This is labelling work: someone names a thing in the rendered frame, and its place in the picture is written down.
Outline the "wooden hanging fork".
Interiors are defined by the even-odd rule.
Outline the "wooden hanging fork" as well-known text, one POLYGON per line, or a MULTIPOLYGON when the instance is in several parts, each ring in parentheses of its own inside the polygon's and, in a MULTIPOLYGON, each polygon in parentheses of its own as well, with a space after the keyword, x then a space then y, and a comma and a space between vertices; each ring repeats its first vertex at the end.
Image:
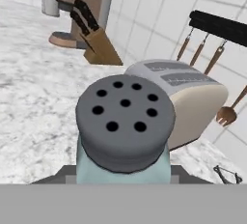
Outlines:
POLYGON ((241 91, 241 93, 231 106, 223 106, 220 108, 220 110, 216 114, 216 122, 221 126, 228 126, 232 124, 237 118, 237 114, 234 109, 246 95, 247 85, 244 87, 244 89, 241 91))

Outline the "black utensil rail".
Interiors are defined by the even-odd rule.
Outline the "black utensil rail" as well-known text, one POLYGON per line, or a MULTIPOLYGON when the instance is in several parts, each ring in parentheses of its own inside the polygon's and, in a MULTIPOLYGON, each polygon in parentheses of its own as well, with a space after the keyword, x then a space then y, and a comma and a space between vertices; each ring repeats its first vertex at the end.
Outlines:
POLYGON ((247 24, 197 10, 189 17, 191 27, 247 47, 247 24))

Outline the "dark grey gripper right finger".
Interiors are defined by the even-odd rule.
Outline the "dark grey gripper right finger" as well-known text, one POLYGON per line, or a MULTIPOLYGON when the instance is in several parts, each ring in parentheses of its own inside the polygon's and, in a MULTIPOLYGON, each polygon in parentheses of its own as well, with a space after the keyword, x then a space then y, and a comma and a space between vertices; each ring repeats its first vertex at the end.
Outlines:
POLYGON ((181 165, 171 166, 171 183, 176 184, 210 184, 210 182, 187 173, 181 165))

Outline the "wooden hanging utensil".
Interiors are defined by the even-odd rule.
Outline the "wooden hanging utensil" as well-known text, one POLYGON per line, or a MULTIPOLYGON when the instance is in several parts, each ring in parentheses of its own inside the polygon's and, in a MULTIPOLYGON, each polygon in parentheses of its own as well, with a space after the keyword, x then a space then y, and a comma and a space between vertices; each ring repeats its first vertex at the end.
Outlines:
POLYGON ((189 32, 189 34, 185 38, 185 40, 184 40, 184 42, 183 42, 183 44, 182 44, 182 46, 178 52, 177 61, 180 60, 181 56, 183 55, 184 50, 186 49, 187 45, 189 44, 193 30, 194 30, 194 28, 192 27, 191 31, 189 32))
POLYGON ((209 36, 209 33, 206 34, 205 38, 202 40, 202 42, 200 43, 200 45, 198 46, 196 52, 194 53, 193 57, 192 57, 192 60, 190 62, 190 66, 193 67, 198 59, 198 57, 200 56, 204 46, 205 46, 205 43, 206 43, 206 39, 208 38, 209 36))
POLYGON ((220 56, 222 55, 222 53, 225 50, 225 44, 227 43, 227 40, 224 40, 220 46, 216 49, 214 55, 212 56, 209 64, 206 67, 206 70, 204 72, 205 75, 208 75, 210 73, 210 71, 212 70, 213 66, 216 64, 216 62, 218 61, 218 59, 220 58, 220 56))

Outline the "black-handled knife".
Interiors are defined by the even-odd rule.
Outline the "black-handled knife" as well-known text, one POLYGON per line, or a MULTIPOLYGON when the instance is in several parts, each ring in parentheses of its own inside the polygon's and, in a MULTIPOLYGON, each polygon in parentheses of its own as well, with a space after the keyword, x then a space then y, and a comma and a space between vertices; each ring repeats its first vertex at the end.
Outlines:
POLYGON ((70 17, 76 22, 76 24, 80 27, 84 36, 88 36, 90 34, 89 29, 84 24, 83 20, 81 19, 80 15, 76 11, 70 12, 70 17))
POLYGON ((90 8, 88 7, 87 3, 83 0, 75 0, 74 6, 80 11, 82 16, 86 19, 88 22, 88 26, 93 30, 96 31, 99 28, 99 25, 97 24, 97 21, 92 14, 90 8))

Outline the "wooden knife block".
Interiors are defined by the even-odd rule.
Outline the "wooden knife block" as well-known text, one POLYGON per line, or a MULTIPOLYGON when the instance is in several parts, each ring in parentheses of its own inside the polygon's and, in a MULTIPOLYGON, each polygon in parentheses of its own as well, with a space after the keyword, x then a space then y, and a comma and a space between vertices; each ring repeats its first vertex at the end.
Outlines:
POLYGON ((121 66, 123 64, 113 44, 101 27, 86 34, 80 32, 80 36, 88 46, 84 57, 90 64, 110 66, 121 66))

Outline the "cream and grey toaster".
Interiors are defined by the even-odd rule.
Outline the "cream and grey toaster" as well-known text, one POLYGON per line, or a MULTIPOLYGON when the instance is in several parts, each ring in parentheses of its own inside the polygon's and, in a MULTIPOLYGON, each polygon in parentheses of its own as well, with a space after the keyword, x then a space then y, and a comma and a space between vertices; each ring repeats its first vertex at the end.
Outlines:
POLYGON ((172 101, 176 121, 168 140, 171 151, 199 139, 228 98, 223 84, 181 61, 140 61, 125 73, 153 81, 172 101))

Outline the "pale blue grey-capped shaker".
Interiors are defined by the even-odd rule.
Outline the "pale blue grey-capped shaker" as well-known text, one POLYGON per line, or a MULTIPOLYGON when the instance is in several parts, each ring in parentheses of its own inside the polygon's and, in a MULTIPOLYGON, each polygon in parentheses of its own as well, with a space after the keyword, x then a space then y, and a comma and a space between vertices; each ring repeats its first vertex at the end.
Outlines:
POLYGON ((175 109, 148 79, 107 76, 90 85, 76 108, 78 183, 168 183, 175 109))

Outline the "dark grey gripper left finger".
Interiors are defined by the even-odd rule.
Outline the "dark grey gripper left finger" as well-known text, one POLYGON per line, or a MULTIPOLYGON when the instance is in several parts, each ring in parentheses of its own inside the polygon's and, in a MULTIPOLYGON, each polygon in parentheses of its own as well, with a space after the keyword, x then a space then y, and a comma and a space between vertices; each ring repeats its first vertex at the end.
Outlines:
POLYGON ((64 165, 55 175, 40 179, 34 184, 76 184, 76 166, 64 165))

